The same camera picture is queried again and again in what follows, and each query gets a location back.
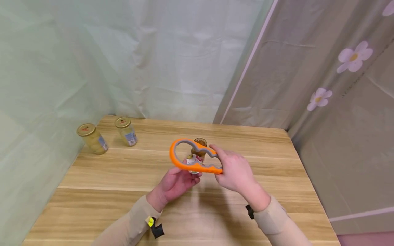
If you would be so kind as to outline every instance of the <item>person's left hand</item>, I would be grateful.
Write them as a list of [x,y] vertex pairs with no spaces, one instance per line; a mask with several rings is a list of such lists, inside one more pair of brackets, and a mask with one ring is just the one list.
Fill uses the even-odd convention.
[[171,168],[160,183],[147,194],[147,201],[156,211],[161,212],[168,202],[175,200],[198,184],[202,174],[201,172],[191,174],[189,171],[177,167]]

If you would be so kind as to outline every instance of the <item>jar opener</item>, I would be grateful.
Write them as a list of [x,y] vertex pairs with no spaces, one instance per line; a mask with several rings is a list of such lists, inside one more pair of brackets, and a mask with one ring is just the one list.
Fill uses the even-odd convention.
[[194,142],[191,139],[178,139],[178,140],[175,140],[170,147],[170,158],[175,166],[177,166],[178,168],[183,169],[183,170],[194,171],[194,172],[211,172],[214,174],[221,174],[222,173],[222,171],[223,171],[222,167],[216,167],[214,165],[203,166],[197,160],[195,162],[189,163],[189,164],[183,163],[182,160],[180,160],[178,158],[177,153],[175,152],[178,144],[182,144],[182,143],[191,145],[198,152],[202,151],[202,152],[207,153],[212,158],[213,157],[217,158],[217,153],[213,149],[205,147],[204,145]]

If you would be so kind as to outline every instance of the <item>hand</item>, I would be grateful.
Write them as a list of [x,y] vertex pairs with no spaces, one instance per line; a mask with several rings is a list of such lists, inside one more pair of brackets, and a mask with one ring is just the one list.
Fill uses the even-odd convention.
[[217,182],[231,191],[240,193],[255,212],[265,210],[271,202],[269,194],[253,176],[248,161],[240,154],[210,144],[222,164],[223,173],[215,174]]
[[187,190],[200,182],[203,173],[191,174],[177,167],[171,168],[160,183],[147,194],[147,201],[152,207],[161,212],[166,204],[183,195]]

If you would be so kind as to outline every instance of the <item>pink floor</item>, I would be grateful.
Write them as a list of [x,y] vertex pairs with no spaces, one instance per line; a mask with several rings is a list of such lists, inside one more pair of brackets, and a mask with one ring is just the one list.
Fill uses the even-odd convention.
[[393,246],[394,231],[339,235],[338,239],[342,246]]

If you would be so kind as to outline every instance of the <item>small bottle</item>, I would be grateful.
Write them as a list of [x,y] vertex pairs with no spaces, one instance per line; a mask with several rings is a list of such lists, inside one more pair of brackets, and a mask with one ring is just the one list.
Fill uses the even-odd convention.
[[129,118],[118,118],[117,120],[115,120],[115,126],[118,128],[121,138],[127,146],[134,146],[137,143],[138,140],[136,132],[134,131],[134,128],[131,125],[131,120]]
[[82,137],[85,144],[97,155],[102,155],[108,150],[108,145],[100,132],[93,124],[83,124],[78,127],[76,133]]
[[[202,138],[200,138],[200,137],[194,139],[194,142],[197,142],[197,143],[199,143],[199,144],[201,144],[201,145],[203,145],[203,146],[205,146],[205,147],[207,146],[207,143],[206,143],[205,139],[202,139]],[[200,157],[201,162],[204,162],[205,152],[203,152],[203,151],[198,152],[198,151],[196,151],[194,148],[191,148],[191,153],[192,153],[193,155],[196,155],[196,156]]]
[[[198,162],[201,166],[204,166],[203,161],[197,155],[190,154],[188,157],[186,157],[186,163],[187,164],[191,164],[191,163],[195,163],[195,162]],[[198,171],[189,171],[189,173],[197,174],[199,172]]]

